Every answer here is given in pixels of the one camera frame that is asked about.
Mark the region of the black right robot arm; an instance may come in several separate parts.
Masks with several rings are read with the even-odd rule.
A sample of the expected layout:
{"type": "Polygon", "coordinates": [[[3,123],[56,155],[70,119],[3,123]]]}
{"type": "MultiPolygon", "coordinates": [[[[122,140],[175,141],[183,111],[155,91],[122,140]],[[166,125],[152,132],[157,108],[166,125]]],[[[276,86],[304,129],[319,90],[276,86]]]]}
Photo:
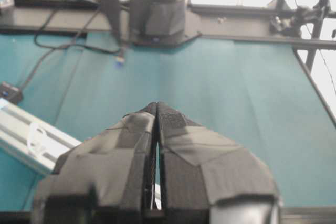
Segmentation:
{"type": "Polygon", "coordinates": [[[122,12],[128,13],[127,40],[136,45],[176,47],[201,36],[201,19],[187,0],[98,0],[98,5],[118,41],[122,12]]]}

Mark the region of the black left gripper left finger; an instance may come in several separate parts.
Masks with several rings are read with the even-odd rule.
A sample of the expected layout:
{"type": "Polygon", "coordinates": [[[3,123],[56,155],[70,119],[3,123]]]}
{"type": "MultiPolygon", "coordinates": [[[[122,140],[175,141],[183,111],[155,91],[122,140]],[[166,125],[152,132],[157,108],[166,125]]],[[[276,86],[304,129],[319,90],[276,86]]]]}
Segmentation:
{"type": "Polygon", "coordinates": [[[38,183],[32,223],[141,223],[152,207],[156,104],[62,154],[38,183]]]}

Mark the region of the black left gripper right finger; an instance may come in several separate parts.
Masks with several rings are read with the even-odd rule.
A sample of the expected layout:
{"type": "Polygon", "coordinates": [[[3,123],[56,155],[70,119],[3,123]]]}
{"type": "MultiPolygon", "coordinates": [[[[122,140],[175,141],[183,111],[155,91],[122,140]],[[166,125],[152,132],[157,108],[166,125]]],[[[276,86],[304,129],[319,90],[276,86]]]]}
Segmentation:
{"type": "Polygon", "coordinates": [[[157,107],[167,223],[280,223],[281,195],[259,157],[165,103],[157,107]]]}

